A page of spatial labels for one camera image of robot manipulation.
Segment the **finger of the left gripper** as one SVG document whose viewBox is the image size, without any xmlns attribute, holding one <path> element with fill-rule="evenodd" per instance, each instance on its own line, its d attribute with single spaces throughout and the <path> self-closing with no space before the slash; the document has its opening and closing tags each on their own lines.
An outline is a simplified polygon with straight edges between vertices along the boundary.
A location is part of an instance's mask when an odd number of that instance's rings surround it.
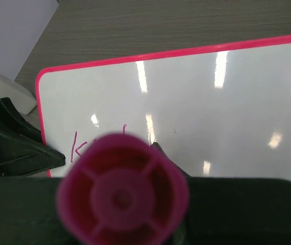
<svg viewBox="0 0 291 245">
<path fill-rule="evenodd" d="M 8 97 L 0 98 L 0 176 L 29 176 L 65 165 L 65 156 L 42 142 Z"/>
</svg>

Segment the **white marker cap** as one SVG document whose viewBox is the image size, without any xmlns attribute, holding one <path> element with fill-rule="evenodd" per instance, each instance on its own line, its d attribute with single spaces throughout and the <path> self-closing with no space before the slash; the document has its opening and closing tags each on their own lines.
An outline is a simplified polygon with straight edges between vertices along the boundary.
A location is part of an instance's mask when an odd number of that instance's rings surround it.
<svg viewBox="0 0 291 245">
<path fill-rule="evenodd" d="M 29 114 L 37 105 L 29 90 L 0 74 L 0 98 L 4 97 L 8 97 L 16 110 L 24 115 Z"/>
</svg>

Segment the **pink framed whiteboard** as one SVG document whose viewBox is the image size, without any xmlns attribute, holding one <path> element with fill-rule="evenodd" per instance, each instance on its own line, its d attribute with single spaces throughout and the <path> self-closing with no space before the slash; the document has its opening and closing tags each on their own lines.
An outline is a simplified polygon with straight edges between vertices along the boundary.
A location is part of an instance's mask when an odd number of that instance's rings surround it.
<svg viewBox="0 0 291 245">
<path fill-rule="evenodd" d="M 291 35 L 50 67 L 36 95 L 52 177 L 126 132 L 190 175 L 291 179 Z"/>
</svg>

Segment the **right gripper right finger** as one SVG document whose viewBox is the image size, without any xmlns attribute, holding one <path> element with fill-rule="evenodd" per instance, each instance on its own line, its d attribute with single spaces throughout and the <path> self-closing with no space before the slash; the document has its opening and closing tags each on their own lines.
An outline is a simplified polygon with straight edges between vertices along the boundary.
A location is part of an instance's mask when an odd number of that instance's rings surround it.
<svg viewBox="0 0 291 245">
<path fill-rule="evenodd" d="M 162 244 L 291 244 L 291 181 L 185 178 L 188 210 Z"/>
</svg>

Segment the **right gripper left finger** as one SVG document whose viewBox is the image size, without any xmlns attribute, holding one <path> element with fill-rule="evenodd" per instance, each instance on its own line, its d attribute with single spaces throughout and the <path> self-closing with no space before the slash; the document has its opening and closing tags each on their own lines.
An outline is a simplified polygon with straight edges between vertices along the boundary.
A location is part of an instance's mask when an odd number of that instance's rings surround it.
<svg viewBox="0 0 291 245">
<path fill-rule="evenodd" d="M 56 210 L 59 178 L 0 177 L 0 244 L 78 244 Z"/>
</svg>

